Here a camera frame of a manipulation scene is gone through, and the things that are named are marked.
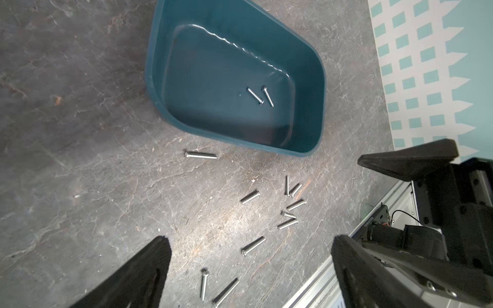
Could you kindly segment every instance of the table surface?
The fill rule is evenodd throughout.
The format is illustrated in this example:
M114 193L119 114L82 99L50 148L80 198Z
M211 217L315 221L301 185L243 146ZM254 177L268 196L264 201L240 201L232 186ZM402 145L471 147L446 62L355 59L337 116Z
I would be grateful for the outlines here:
M357 166L392 149L363 0L259 0L306 39L327 75L325 128L306 158L197 137L150 102L144 61L155 1L0 3L0 298L68 307L155 236L173 256L162 307L279 307L395 180ZM217 160L184 158L200 150ZM303 184L299 224L279 231ZM242 205L258 189L262 196ZM266 241L247 257L241 248ZM200 270L209 276L200 301Z

